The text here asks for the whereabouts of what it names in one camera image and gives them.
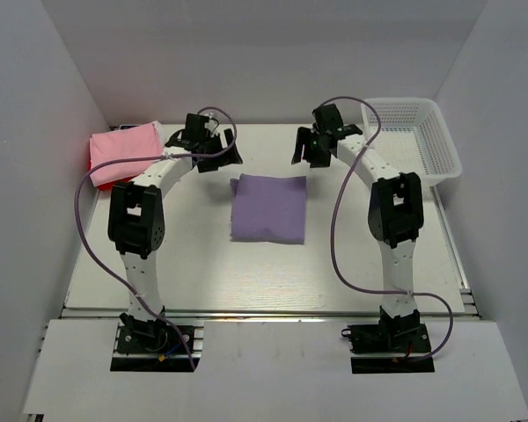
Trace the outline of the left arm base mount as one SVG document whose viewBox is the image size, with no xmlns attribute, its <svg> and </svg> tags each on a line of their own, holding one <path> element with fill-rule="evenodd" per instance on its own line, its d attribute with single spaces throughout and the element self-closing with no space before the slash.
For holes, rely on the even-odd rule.
<svg viewBox="0 0 528 422">
<path fill-rule="evenodd" d="M 120 324 L 116 332 L 110 371 L 114 373 L 193 373 L 184 342 L 194 365 L 202 356 L 202 327 L 179 325 L 182 334 L 171 327 L 156 326 L 154 335 L 134 331 Z"/>
</svg>

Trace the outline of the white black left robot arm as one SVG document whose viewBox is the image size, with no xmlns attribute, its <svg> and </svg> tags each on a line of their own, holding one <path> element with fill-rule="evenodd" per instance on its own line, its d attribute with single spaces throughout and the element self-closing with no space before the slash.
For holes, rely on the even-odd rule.
<svg viewBox="0 0 528 422">
<path fill-rule="evenodd" d="M 125 267 L 128 317 L 145 322 L 137 337 L 151 351 L 166 345 L 169 332 L 157 322 L 165 316 L 157 274 L 157 250 L 165 237 L 164 197 L 192 170 L 204 173 L 243 163 L 236 126 L 218 130 L 214 114 L 223 112 L 207 106 L 188 114 L 185 126 L 169 137 L 162 157 L 111 191 L 107 234 Z"/>
</svg>

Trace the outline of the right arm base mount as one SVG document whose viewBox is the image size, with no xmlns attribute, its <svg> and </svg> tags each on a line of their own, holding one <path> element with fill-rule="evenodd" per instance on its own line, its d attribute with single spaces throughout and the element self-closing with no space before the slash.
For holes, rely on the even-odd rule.
<svg viewBox="0 0 528 422">
<path fill-rule="evenodd" d="M 375 324 L 341 330 L 349 342 L 354 375 L 428 374 L 435 371 L 429 333 L 417 312 L 405 318 L 382 315 Z"/>
</svg>

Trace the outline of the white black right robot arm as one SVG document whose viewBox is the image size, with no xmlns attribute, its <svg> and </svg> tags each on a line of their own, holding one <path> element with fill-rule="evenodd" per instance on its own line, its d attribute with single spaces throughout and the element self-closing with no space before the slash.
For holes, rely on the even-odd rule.
<svg viewBox="0 0 528 422">
<path fill-rule="evenodd" d="M 396 170 L 371 147 L 381 133 L 381 126 L 365 141 L 362 129 L 344 123 L 338 107 L 331 100 L 315 108 L 312 115 L 312 127 L 300 127 L 297 130 L 291 162 L 298 164 L 305 160 L 312 168 L 327 168 L 335 157 L 349 167 L 335 200 L 331 219 L 331 262 L 335 274 L 346 287 L 382 297 L 380 341 L 386 348 L 398 351 L 410 342 L 411 331 L 420 325 L 420 314 L 413 293 L 414 248 L 424 224 L 420 178 L 414 172 Z M 381 253 L 381 289 L 351 284 L 342 275 L 336 259 L 335 225 L 342 196 L 354 174 L 370 191 L 367 223 Z"/>
</svg>

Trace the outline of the purple t-shirt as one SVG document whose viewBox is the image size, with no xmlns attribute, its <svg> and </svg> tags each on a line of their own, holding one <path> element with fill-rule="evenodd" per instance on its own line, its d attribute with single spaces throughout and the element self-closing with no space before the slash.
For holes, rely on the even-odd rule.
<svg viewBox="0 0 528 422">
<path fill-rule="evenodd" d="M 305 176 L 275 178 L 243 173 L 232 178 L 230 186 L 233 241 L 304 243 Z"/>
</svg>

